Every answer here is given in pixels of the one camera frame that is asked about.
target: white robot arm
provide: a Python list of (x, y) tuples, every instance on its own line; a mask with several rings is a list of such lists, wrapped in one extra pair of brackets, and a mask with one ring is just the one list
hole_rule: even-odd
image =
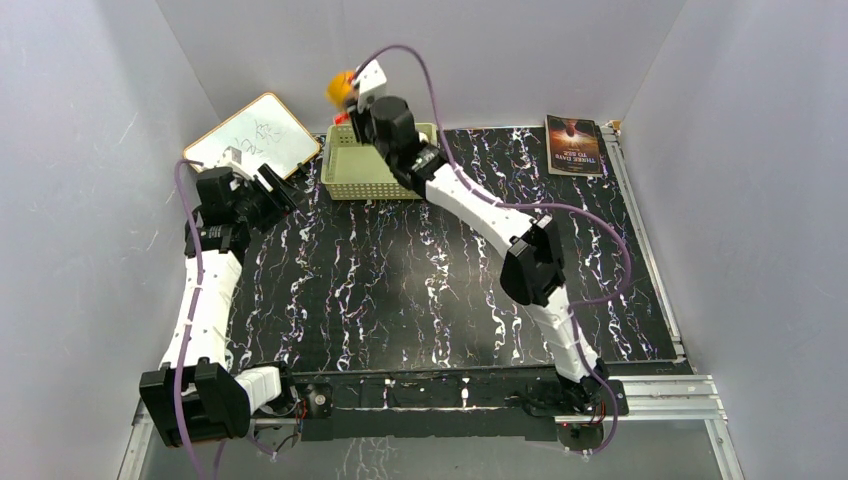
[[(349, 79), (349, 86), (344, 79)], [(601, 385), (586, 365), (604, 380), (608, 372), (579, 326), (576, 332), (572, 327), (556, 223), (550, 216), (537, 220), (496, 206), (503, 202), (464, 176), (461, 169), (454, 171), (444, 152), (421, 139), (406, 102), (387, 95), (386, 83), (379, 63), (373, 60), (358, 74), (338, 76), (327, 96), (344, 110), (357, 141), (376, 147), (398, 183), (453, 213), (494, 246), (504, 258), (504, 291), (527, 307), (542, 330), (567, 394), (575, 404), (591, 406)], [(461, 182), (458, 175), (466, 181)]]
[[(243, 437), (248, 433), (251, 415), (259, 407), (276, 399), (291, 405), (298, 400), (295, 390), (284, 391), (284, 379), (289, 373), (285, 364), (258, 365), (233, 378), (224, 359), (230, 306), (250, 243), (250, 230), (268, 231), (294, 210), (288, 187), (267, 165), (248, 171), (227, 158), (204, 165), (196, 187), (200, 206), (193, 217), (195, 221), (202, 220), (198, 227), (201, 251), (195, 251), (186, 228), (186, 285), (174, 335), (159, 369), (143, 373), (139, 384), (141, 398), (168, 446), (182, 444), (175, 389), (180, 391), (192, 441)], [(203, 263), (202, 284), (198, 284), (197, 255)], [(189, 320), (195, 295), (194, 315)], [(183, 379), (181, 385), (176, 385), (175, 370), (189, 322)]]

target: green basket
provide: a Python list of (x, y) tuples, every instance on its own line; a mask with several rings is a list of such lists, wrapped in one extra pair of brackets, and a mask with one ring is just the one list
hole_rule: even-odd
[[(438, 144), (436, 126), (417, 123), (415, 127)], [(414, 200), (415, 192), (398, 185), (388, 165), (370, 145), (356, 142), (350, 124), (333, 125), (324, 143), (321, 183), (333, 200)]]

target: book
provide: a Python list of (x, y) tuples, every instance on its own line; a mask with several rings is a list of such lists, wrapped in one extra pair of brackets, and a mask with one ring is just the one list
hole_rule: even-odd
[(548, 115), (548, 171), (554, 175), (603, 175), (595, 122)]

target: gray wall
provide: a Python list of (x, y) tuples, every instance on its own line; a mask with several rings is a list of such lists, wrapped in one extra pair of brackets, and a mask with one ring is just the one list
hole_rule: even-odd
[(848, 4), (690, 0), (624, 123), (748, 478), (844, 478)]
[[(222, 118), (276, 92), (307, 128), (324, 89), (389, 43), (429, 63), (447, 126), (541, 125), (546, 112), (609, 120), (630, 105), (685, 0), (158, 0)], [(393, 93), (430, 121), (418, 67), (383, 62)]]
[(171, 196), (217, 124), (155, 2), (0, 5), (4, 478), (114, 478), (184, 280)]

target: black and white marble mat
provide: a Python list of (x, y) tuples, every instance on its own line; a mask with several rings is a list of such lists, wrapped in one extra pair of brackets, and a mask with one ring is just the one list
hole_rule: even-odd
[[(601, 178), (547, 173), (543, 128), (448, 132), (457, 161), (510, 202), (558, 201), (610, 222), (633, 255), (620, 301), (584, 308), (589, 342), (608, 361), (674, 359), (671, 336), (608, 160)], [(286, 359), (297, 371), (551, 363), (539, 329), (500, 290), (501, 259), (451, 214), (424, 202), (333, 202), (322, 159), (292, 180), (308, 201), (254, 235), (233, 300), (235, 371)], [(569, 297), (620, 281), (621, 256), (588, 221), (556, 212)]]

